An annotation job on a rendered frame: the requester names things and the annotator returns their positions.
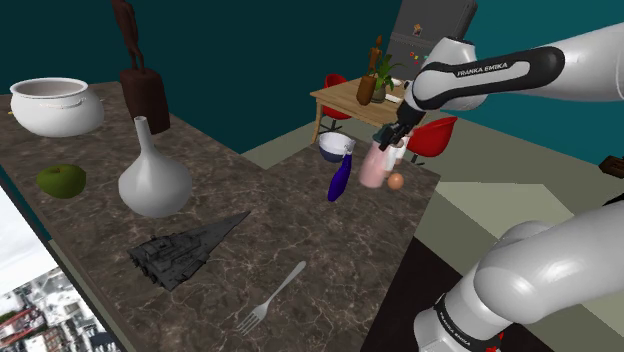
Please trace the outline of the white long-necked vase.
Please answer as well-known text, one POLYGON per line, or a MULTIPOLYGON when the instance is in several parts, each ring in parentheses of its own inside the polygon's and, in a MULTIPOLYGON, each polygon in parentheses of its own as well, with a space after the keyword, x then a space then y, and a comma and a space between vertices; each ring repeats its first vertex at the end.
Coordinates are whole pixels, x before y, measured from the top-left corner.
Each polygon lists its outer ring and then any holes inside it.
POLYGON ((120 175, 119 195, 139 215, 162 218, 175 214, 192 192, 189 170, 157 150, 146 117, 137 116, 134 123, 140 154, 120 175))

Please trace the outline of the white and blue bowl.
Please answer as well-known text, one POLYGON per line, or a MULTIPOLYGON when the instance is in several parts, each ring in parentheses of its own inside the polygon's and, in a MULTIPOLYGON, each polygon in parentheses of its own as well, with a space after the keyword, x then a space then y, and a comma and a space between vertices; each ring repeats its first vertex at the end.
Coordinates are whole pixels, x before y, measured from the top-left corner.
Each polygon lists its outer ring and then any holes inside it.
POLYGON ((319 137, 321 156, 328 162, 339 163, 353 152, 356 141, 338 132, 326 132, 319 137))

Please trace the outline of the green apple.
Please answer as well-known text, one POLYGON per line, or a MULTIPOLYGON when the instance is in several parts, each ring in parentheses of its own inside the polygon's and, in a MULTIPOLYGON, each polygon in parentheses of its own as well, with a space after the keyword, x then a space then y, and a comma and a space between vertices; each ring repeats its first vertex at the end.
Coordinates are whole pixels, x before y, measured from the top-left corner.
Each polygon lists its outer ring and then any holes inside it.
POLYGON ((37 186, 59 199, 79 195, 86 186, 86 172, 77 165, 59 164, 42 170, 36 177, 37 186))

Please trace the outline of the white round pot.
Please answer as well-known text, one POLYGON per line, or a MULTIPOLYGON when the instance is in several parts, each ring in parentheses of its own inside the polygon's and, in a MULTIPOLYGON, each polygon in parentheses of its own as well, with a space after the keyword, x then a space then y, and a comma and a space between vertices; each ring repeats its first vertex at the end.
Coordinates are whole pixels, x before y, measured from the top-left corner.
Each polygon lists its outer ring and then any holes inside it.
POLYGON ((10 91, 10 107, 15 119, 38 136, 79 136, 93 131, 104 121, 100 98, 82 80, 28 79, 14 83, 10 91))

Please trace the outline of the dark grey spaceship model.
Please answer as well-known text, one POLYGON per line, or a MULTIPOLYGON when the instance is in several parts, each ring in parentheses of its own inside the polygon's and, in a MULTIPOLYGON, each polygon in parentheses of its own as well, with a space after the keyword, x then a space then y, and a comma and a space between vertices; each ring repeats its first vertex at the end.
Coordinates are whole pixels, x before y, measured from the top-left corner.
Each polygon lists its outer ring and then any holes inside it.
POLYGON ((240 224, 250 211, 219 222, 150 239, 127 250, 134 264, 154 284, 172 291, 190 279, 209 259, 210 253, 240 224))

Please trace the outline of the brown wooden figure statue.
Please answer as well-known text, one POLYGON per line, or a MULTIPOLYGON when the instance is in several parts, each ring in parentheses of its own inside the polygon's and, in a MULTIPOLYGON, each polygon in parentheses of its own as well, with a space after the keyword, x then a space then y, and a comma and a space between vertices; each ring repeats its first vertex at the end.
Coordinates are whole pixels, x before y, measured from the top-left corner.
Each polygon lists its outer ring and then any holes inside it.
POLYGON ((170 115, 161 75, 147 68, 138 46, 138 27, 132 5, 110 0, 116 23, 131 59, 131 67, 120 72, 120 83, 132 118, 144 116, 152 135, 170 128, 170 115))

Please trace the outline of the grey refrigerator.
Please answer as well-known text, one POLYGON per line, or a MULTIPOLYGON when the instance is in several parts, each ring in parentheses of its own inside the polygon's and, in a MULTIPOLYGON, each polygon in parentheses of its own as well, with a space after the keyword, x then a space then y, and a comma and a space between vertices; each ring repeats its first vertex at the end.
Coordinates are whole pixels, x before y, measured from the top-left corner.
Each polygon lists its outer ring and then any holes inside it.
POLYGON ((476 0, 402 0, 390 36, 390 75, 411 80, 423 66, 433 47, 444 37, 462 39, 478 4, 476 0))

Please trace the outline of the small white and pink cup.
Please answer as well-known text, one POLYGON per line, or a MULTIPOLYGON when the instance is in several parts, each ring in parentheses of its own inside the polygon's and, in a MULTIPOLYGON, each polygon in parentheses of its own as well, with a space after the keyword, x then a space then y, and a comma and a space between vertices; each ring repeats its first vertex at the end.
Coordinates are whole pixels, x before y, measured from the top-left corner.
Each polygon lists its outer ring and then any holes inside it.
POLYGON ((394 148, 394 163, 396 165, 400 164, 403 160, 403 156, 405 154, 407 144, 409 143, 408 137, 403 137, 399 142, 393 145, 394 148))

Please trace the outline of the dark brown furniture piece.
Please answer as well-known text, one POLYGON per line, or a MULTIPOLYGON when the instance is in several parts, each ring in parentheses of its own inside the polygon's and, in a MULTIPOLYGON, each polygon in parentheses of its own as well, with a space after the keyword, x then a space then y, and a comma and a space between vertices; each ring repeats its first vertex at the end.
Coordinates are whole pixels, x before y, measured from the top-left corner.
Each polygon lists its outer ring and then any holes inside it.
POLYGON ((599 165, 599 169, 608 175, 624 179, 624 157, 609 155, 599 165))

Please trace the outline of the silver fork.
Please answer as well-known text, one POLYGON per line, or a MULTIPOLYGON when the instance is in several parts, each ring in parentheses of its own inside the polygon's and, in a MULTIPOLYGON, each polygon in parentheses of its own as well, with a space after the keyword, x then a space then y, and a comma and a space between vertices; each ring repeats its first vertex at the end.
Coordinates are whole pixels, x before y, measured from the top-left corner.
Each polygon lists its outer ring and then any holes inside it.
POLYGON ((256 306, 237 326, 237 331, 242 335, 247 335, 253 330, 267 315, 268 307, 273 299, 306 267, 305 261, 299 262, 279 287, 260 305, 256 306))

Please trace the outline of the red chair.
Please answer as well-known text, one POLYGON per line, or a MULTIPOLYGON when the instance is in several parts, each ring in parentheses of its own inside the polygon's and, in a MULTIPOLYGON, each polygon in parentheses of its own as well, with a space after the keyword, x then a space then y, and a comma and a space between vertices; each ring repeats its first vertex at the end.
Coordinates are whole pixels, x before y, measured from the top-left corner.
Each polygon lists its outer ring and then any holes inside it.
POLYGON ((407 150, 413 153, 411 162, 417 164, 419 156, 437 157, 447 147, 457 117, 445 117, 415 128, 407 144, 407 150))
MULTIPOLYGON (((346 79, 343 76, 332 73, 332 74, 328 74, 325 77, 324 87, 329 88, 329 87, 339 85, 345 82, 346 82, 346 79)), ((327 106, 323 107, 322 113, 324 116, 327 116, 332 119, 332 123, 330 126, 322 125, 322 127, 325 128, 326 132, 334 132, 336 130, 339 130, 340 126, 337 126, 336 123, 338 121, 350 119, 349 115, 342 113, 340 111, 337 111, 333 108, 327 107, 327 106)))

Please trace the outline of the blue bottle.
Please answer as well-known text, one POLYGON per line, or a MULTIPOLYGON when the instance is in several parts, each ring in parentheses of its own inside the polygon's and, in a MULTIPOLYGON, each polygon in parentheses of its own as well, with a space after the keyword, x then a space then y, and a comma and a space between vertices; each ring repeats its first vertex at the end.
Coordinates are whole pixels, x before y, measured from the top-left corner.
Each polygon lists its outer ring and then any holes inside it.
POLYGON ((334 174, 327 193, 327 199, 330 202, 336 201, 345 191, 352 168, 352 152, 355 143, 352 142, 345 146, 345 155, 342 164, 334 174))

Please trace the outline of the pink tumbler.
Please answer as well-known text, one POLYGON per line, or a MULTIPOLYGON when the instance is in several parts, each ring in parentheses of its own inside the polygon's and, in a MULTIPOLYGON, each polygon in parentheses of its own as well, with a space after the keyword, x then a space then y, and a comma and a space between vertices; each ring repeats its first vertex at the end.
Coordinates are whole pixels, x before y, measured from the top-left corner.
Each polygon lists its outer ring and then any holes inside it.
POLYGON ((384 151, 380 149, 380 143, 373 140, 371 147, 362 162, 359 170, 359 182, 368 188, 379 188, 385 180, 386 167, 391 148, 384 151))

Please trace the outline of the dark robot stand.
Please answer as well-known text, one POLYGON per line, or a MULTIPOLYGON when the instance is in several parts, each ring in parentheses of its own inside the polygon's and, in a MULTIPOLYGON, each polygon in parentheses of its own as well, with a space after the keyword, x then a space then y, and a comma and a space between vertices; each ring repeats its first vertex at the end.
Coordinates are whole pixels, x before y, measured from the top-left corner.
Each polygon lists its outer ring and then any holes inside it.
POLYGON ((418 352, 414 318, 461 278, 422 242, 412 239, 360 352, 418 352))

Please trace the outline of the wooden dining table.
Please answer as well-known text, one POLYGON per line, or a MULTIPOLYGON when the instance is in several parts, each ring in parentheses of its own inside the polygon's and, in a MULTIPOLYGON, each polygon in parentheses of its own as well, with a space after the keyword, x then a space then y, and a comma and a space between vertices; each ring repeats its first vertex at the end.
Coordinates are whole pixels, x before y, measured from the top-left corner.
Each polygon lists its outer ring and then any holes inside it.
POLYGON ((321 127, 323 108, 329 107, 350 117, 375 127, 391 123, 396 120, 398 103, 384 101, 361 105, 356 99, 360 78, 343 82, 335 86, 311 92, 316 99, 316 119, 312 134, 312 143, 316 142, 321 127))

